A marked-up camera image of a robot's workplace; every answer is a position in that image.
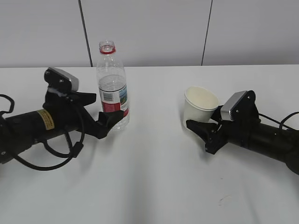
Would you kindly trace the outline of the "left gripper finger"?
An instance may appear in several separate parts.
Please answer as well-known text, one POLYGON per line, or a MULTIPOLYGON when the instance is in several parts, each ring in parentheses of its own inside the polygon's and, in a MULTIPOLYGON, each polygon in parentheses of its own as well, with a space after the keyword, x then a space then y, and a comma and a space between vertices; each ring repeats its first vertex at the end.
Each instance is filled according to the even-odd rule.
POLYGON ((110 130, 123 119, 124 111, 99 112, 97 121, 97 139, 105 138, 110 130))
POLYGON ((95 103, 96 97, 97 97, 96 93, 72 92, 70 94, 70 100, 82 106, 87 106, 95 103))

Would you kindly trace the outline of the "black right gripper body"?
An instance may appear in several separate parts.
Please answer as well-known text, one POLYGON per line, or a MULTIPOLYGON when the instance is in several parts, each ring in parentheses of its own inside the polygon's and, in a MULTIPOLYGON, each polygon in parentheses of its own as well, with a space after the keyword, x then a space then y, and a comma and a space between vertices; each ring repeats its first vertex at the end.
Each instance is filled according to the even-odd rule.
POLYGON ((215 154, 219 149, 231 142, 240 146, 244 146, 242 141, 245 139, 246 133, 249 131, 249 127, 245 127, 246 124, 250 124, 251 121, 260 121, 258 110, 253 107, 253 110, 249 116, 237 120, 237 121, 225 121, 222 120, 220 127, 217 130, 222 138, 221 141, 205 142, 205 150, 210 154, 215 154))

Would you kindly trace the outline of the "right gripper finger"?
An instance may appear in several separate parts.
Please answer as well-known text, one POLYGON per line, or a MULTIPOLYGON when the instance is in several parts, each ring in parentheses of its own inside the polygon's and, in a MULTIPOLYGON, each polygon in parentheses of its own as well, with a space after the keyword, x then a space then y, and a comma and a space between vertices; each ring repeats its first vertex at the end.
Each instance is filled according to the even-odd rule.
POLYGON ((222 117, 221 117, 221 108, 222 107, 223 107, 223 105, 220 105, 215 109, 215 111, 213 112, 213 114, 211 116, 211 120, 214 120, 217 123, 222 121, 222 117))
POLYGON ((195 120, 187 120, 186 127, 198 135, 204 142, 221 141, 222 138, 217 134, 220 123, 205 123, 195 120))

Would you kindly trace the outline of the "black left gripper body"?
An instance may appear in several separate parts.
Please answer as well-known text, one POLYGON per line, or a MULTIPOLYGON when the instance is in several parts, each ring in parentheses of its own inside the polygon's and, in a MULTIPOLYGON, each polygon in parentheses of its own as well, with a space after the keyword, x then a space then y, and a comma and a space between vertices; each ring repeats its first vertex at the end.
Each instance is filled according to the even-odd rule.
POLYGON ((43 135, 51 139, 71 131, 84 131, 85 134, 97 138, 97 122, 92 118, 84 106, 70 100, 71 91, 67 94, 54 90, 47 90, 43 108, 49 112, 54 129, 46 131, 43 135))

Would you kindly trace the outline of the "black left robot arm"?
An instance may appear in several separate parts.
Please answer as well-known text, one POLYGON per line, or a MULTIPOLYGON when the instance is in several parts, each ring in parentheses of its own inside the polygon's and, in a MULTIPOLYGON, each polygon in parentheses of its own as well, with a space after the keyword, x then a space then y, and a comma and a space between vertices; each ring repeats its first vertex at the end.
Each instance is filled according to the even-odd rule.
POLYGON ((123 111, 99 112, 94 120, 85 109, 96 101, 95 93, 71 91, 59 96, 47 92, 41 110, 12 117, 0 118, 0 162, 13 159, 24 163, 19 154, 33 145, 43 143, 46 150, 56 157, 72 159, 83 148, 86 135, 102 139, 123 118, 123 111), (64 135, 69 153, 62 154, 50 148, 47 141, 64 135))

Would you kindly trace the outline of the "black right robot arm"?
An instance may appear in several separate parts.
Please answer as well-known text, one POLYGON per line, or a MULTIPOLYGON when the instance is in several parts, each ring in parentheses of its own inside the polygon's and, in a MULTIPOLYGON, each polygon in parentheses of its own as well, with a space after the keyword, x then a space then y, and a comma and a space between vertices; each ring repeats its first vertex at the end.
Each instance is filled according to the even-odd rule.
POLYGON ((284 163, 299 173, 299 132, 262 124, 256 107, 241 120, 220 120, 220 110, 213 115, 214 123, 187 120, 186 127, 205 142, 205 151, 216 154, 227 143, 243 147, 284 163))

